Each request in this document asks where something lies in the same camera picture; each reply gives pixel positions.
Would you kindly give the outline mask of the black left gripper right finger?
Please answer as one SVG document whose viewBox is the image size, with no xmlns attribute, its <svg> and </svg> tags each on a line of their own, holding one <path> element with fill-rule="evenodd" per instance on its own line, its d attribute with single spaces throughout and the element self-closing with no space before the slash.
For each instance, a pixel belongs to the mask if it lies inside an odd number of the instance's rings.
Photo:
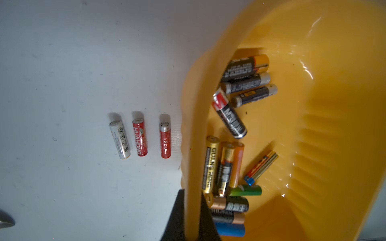
<svg viewBox="0 0 386 241">
<path fill-rule="evenodd" d="M 201 193 L 199 241 L 222 241 L 213 222 L 206 198 Z"/>
</svg>

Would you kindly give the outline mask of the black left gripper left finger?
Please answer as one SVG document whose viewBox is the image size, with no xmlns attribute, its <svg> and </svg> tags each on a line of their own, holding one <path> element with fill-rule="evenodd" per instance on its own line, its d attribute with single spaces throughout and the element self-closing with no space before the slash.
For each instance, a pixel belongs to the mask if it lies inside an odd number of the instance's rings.
<svg viewBox="0 0 386 241">
<path fill-rule="evenodd" d="M 184 241 L 184 194 L 183 189 L 178 191 L 165 231 L 161 241 Z"/>
</svg>

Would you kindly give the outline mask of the dark blue AA battery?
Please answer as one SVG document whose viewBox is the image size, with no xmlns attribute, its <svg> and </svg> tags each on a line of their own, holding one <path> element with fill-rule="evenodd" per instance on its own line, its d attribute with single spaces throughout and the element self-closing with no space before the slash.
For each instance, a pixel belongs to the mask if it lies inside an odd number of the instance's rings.
<svg viewBox="0 0 386 241">
<path fill-rule="evenodd" d="M 242 238 L 245 236 L 245 226 L 238 224 L 215 223 L 220 236 Z"/>
</svg>

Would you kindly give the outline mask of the red silver-top battery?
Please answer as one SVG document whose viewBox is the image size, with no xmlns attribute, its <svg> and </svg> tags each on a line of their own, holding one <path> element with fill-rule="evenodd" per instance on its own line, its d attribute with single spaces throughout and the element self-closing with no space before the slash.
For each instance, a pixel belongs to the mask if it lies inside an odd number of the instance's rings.
<svg viewBox="0 0 386 241">
<path fill-rule="evenodd" d="M 171 157 L 171 128 L 169 122 L 161 122 L 160 130 L 160 148 L 161 156 L 164 159 Z"/>
</svg>

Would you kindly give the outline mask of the white battery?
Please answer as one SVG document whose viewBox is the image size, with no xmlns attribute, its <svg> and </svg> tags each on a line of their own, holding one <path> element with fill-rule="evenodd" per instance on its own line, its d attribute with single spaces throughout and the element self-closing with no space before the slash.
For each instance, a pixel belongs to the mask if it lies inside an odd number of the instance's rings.
<svg viewBox="0 0 386 241">
<path fill-rule="evenodd" d="M 126 132 L 121 121 L 115 120 L 109 124 L 110 131 L 113 136 L 114 143 L 117 147 L 120 159 L 130 157 L 130 148 L 127 140 Z"/>
</svg>

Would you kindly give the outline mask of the yellow plastic storage box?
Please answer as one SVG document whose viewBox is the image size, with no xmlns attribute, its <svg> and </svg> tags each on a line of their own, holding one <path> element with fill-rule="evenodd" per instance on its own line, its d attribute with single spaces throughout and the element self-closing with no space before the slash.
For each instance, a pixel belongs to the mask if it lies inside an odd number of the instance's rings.
<svg viewBox="0 0 386 241">
<path fill-rule="evenodd" d="M 212 108 L 228 62 L 269 58 L 278 93 L 239 108 L 242 174 L 270 150 L 251 241 L 355 241 L 386 177 L 385 1 L 254 1 L 191 68 L 182 93 L 187 240 L 198 240 L 205 138 L 232 136 Z"/>
</svg>

